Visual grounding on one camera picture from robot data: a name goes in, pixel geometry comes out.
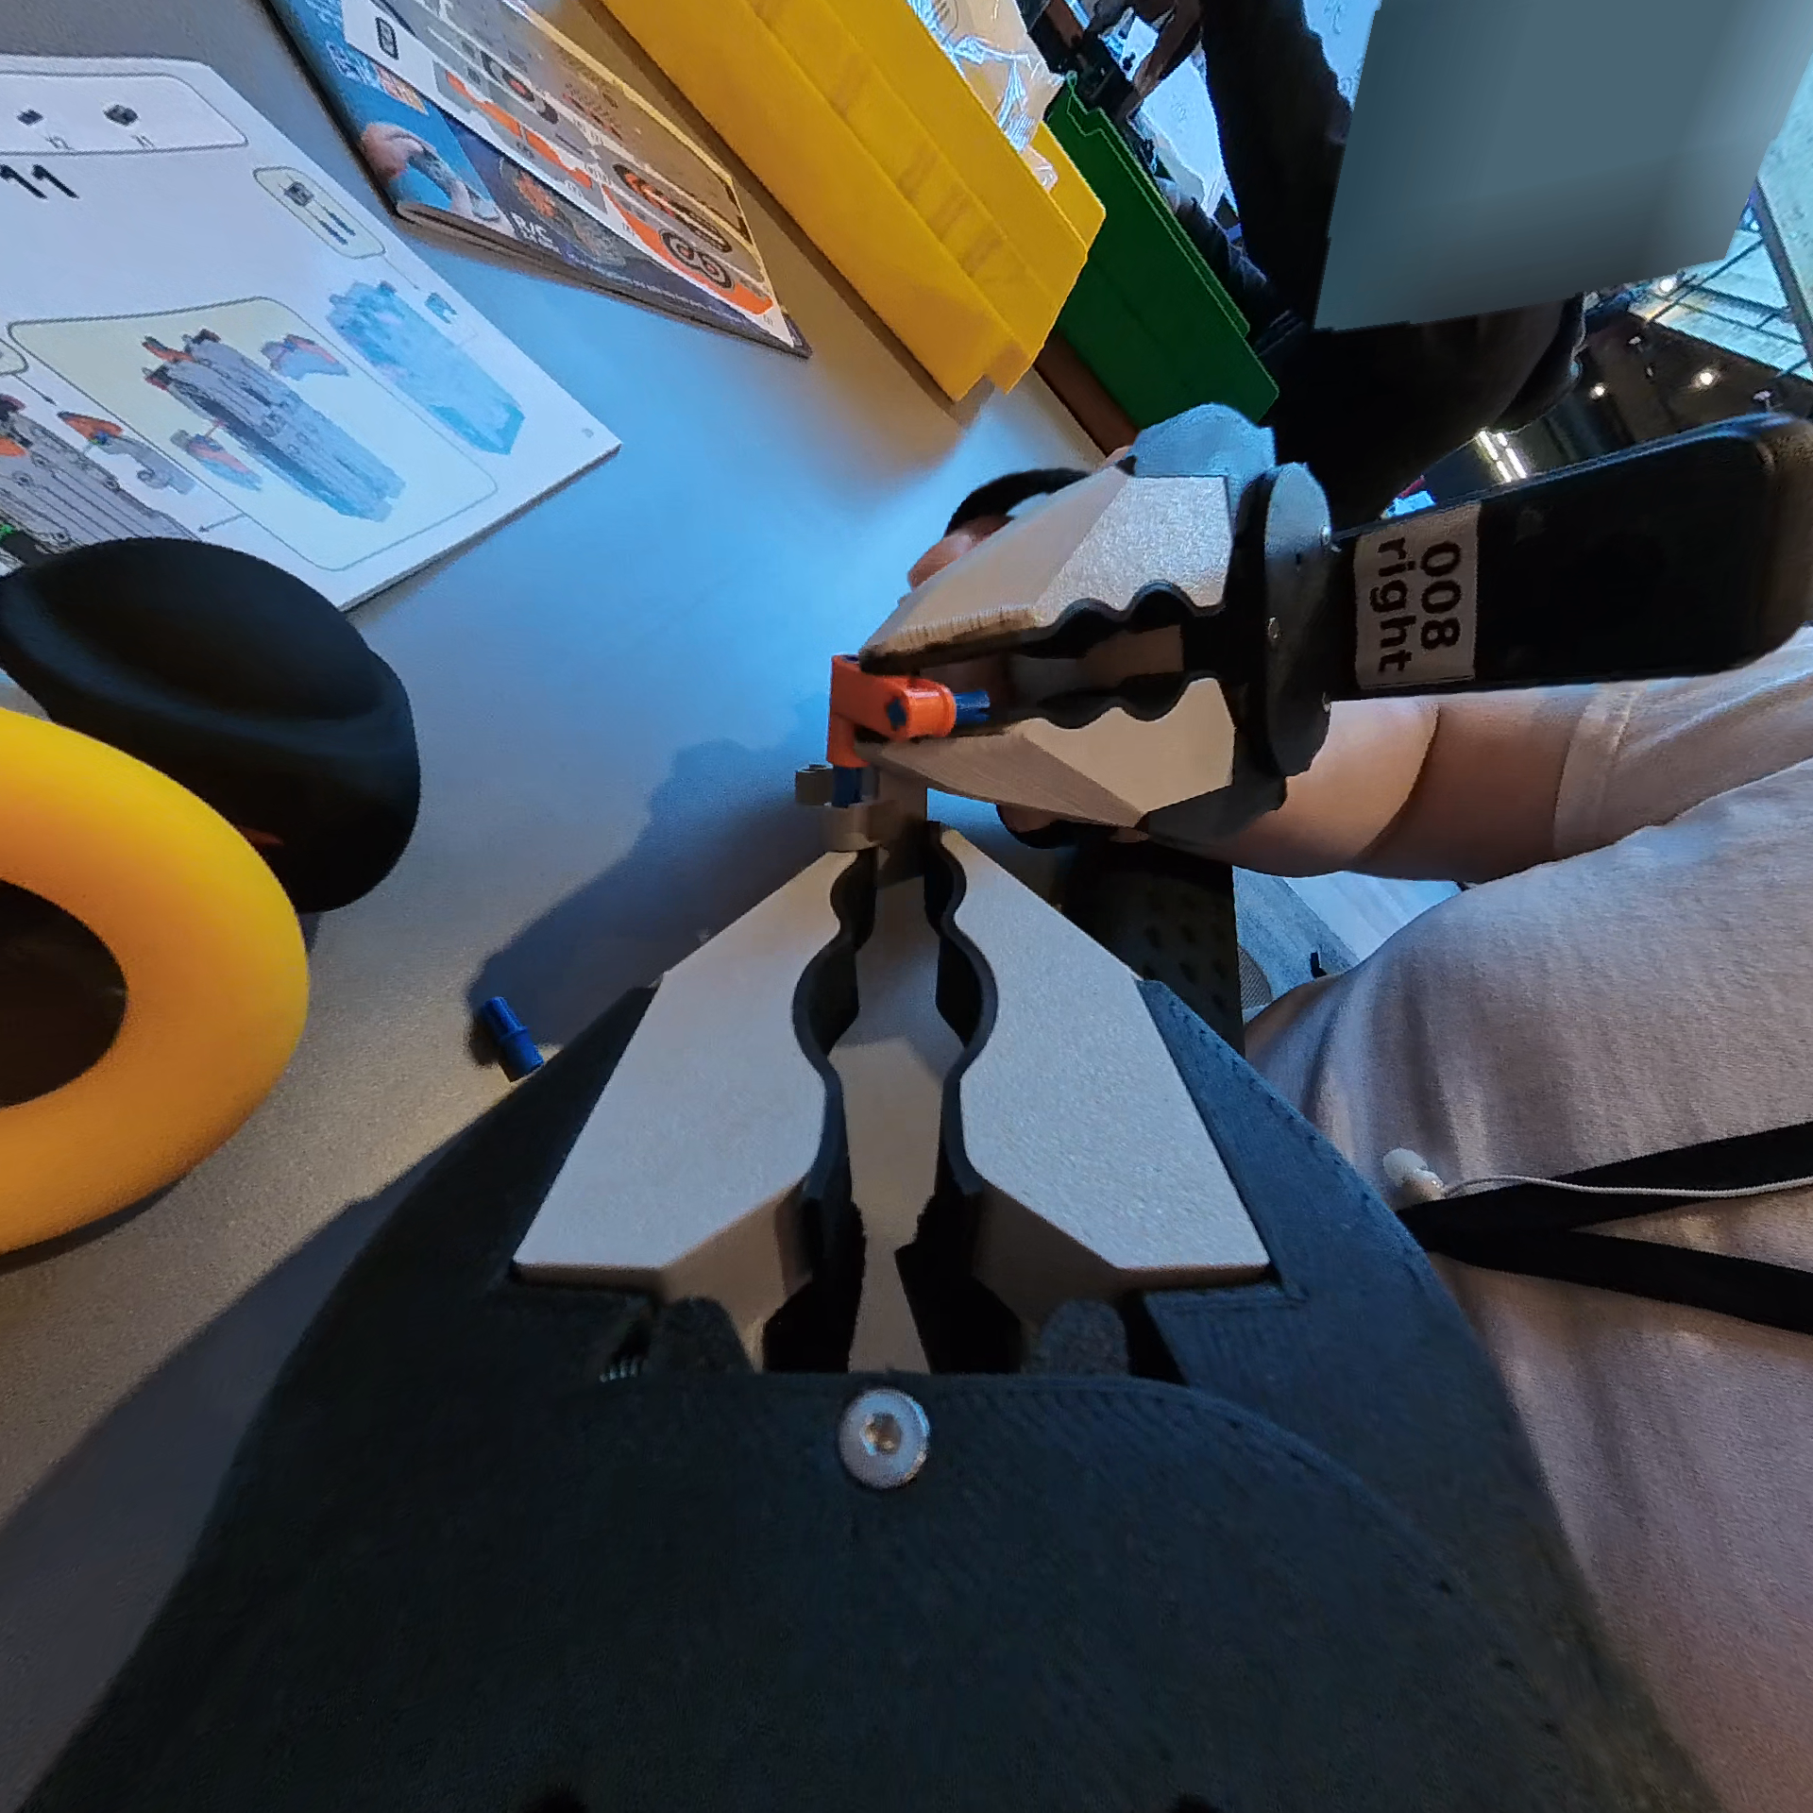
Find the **orange connector with blue pins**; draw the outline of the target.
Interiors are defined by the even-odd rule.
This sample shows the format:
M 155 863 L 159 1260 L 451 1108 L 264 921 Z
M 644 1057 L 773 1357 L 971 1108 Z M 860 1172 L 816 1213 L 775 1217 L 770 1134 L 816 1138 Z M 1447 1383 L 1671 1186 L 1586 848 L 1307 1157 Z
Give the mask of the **orange connector with blue pins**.
M 855 770 L 857 733 L 883 740 L 946 737 L 978 728 L 993 706 L 987 691 L 952 691 L 923 675 L 883 675 L 852 655 L 831 659 L 824 759 L 834 770 Z

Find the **printed sticker sheet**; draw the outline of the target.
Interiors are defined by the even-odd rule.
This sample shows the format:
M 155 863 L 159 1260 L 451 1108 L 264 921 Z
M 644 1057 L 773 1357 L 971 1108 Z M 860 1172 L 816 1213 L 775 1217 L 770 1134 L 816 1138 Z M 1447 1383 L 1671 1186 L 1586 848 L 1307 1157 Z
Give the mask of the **printed sticker sheet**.
M 807 353 L 730 173 L 526 2 L 343 2 L 342 33 L 461 130 L 520 237 Z

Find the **green storage bin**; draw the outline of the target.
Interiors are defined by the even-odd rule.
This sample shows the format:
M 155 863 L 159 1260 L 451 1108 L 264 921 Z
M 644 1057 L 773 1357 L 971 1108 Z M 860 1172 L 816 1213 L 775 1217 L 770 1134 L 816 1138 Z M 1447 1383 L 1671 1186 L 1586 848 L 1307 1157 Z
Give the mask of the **green storage bin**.
M 1117 125 L 1077 99 L 1046 128 L 1103 206 L 1054 327 L 1135 427 L 1224 404 L 1259 420 L 1277 385 L 1250 348 L 1243 314 L 1216 281 Z

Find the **grey desk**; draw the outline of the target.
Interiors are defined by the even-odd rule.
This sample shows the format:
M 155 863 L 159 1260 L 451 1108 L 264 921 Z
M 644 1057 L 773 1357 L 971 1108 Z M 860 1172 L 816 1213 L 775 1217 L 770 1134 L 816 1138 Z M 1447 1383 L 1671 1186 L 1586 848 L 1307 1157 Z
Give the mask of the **grey desk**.
M 416 236 L 622 445 L 354 612 L 416 709 L 412 845 L 319 921 L 305 1038 L 234 1142 L 1 1264 L 4 1539 L 182 1548 L 343 1252 L 503 1093 L 470 1007 L 554 1045 L 782 881 L 827 655 L 961 493 L 1092 460 L 1036 375 L 946 400 L 604 14 L 547 11 L 736 169 L 812 357 Z

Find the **nested yellow storage bins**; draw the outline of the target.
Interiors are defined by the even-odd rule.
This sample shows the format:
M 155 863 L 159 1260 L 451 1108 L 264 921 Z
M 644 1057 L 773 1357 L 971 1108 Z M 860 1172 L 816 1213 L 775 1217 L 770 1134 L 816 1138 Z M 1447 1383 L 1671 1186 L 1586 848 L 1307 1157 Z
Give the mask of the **nested yellow storage bins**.
M 1036 173 L 907 2 L 606 2 L 952 396 L 1013 387 L 1103 206 L 1046 125 Z

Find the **black foam wheel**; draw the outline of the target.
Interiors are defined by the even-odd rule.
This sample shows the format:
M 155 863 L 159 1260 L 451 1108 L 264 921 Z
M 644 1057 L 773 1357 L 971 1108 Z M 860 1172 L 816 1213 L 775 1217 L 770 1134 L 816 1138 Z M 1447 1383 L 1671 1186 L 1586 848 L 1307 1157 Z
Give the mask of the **black foam wheel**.
M 230 821 L 301 912 L 380 885 L 417 824 L 409 694 L 342 612 L 247 551 L 127 539 L 1 580 L 1 669 L 68 731 Z

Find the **clear plastic wrap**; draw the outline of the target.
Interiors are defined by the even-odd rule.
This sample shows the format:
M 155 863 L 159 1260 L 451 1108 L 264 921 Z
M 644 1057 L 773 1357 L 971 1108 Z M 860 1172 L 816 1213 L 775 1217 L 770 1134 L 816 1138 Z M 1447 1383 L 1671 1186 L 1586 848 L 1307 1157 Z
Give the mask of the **clear plastic wrap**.
M 1050 191 L 1054 166 L 1032 147 L 1060 78 L 1030 41 L 1016 2 L 907 2 L 993 122 Z

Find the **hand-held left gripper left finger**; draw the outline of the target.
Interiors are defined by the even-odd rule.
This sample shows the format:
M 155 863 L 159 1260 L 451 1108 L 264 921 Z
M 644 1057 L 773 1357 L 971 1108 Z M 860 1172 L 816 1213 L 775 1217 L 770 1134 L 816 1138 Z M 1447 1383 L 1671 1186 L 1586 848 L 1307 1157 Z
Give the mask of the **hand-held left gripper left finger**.
M 659 978 L 513 1252 L 522 1280 L 708 1299 L 763 1366 L 809 1280 L 800 1205 L 838 1120 L 797 993 L 865 899 L 865 852 L 816 855 Z

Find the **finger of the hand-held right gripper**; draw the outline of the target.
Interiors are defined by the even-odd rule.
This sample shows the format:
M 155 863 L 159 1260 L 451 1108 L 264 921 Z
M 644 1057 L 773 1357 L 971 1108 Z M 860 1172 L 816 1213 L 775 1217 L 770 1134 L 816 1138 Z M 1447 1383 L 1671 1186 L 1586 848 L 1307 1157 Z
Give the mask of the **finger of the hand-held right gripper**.
M 1102 677 L 1079 664 L 954 664 L 919 675 L 987 691 L 987 721 L 916 740 L 857 733 L 857 754 L 939 792 L 1050 821 L 1139 826 L 1233 780 L 1235 716 L 1210 675 L 1144 668 Z
M 1235 535 L 1226 475 L 1097 469 L 909 588 L 857 647 L 881 675 L 978 659 L 1079 659 L 1135 618 L 1206 618 Z

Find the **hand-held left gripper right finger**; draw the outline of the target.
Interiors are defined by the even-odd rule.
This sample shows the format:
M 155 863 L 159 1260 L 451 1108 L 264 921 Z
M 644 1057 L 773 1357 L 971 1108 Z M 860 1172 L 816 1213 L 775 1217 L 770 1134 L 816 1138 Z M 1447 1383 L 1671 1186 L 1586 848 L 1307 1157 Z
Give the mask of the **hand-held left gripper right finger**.
M 946 826 L 923 897 L 958 1041 L 920 1210 L 923 1350 L 1021 1350 L 1075 1299 L 1263 1280 L 1259 1234 L 1131 968 Z

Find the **person's right hand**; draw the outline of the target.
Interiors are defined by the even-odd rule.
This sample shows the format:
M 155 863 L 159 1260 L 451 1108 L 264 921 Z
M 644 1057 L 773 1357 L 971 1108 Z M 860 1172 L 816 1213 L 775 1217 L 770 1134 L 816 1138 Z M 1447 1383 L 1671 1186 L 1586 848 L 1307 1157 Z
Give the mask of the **person's right hand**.
M 946 565 L 983 545 L 990 535 L 1010 525 L 1008 515 L 972 515 L 946 531 L 919 560 L 907 568 L 907 588 L 920 588 Z

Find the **person's right forearm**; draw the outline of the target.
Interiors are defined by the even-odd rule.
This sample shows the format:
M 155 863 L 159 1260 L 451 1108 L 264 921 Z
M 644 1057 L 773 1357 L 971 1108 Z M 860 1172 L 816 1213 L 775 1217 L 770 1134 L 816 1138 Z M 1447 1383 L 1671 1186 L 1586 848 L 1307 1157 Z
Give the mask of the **person's right forearm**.
M 1280 810 L 1224 862 L 1274 876 L 1485 884 L 1555 855 L 1555 800 L 1586 687 L 1384 694 L 1330 706 Z

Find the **grey angled brick piece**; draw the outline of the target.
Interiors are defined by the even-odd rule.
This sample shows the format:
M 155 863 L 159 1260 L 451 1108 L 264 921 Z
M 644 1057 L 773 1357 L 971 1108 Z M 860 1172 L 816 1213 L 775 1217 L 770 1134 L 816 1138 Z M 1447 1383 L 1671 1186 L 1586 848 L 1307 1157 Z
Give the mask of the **grey angled brick piece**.
M 816 810 L 827 850 L 905 850 L 927 826 L 927 781 L 885 766 L 807 762 L 792 792 Z

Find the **small colourful booklet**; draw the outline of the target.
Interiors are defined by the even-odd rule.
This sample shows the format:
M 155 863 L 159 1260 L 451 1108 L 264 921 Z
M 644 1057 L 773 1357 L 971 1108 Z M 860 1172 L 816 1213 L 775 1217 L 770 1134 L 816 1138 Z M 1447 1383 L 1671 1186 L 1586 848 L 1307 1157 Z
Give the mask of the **small colourful booklet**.
M 643 237 L 604 226 L 447 121 L 407 78 L 375 65 L 343 41 L 335 2 L 271 2 L 271 14 L 395 216 L 693 326 L 809 356 L 789 318 L 773 334 L 731 303 L 710 301 Z

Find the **person's torso in white shirt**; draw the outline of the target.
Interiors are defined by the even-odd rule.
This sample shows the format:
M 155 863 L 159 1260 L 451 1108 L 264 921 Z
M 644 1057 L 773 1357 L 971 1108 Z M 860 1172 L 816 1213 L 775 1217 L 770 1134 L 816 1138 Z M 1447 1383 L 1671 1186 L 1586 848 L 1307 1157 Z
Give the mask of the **person's torso in white shirt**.
M 1384 1185 L 1572 1176 L 1810 1120 L 1810 631 L 1602 687 L 1555 855 L 1266 1008 L 1250 1052 Z M 1810 1336 L 1444 1267 L 1602 1615 L 1728 1811 L 1810 1807 Z

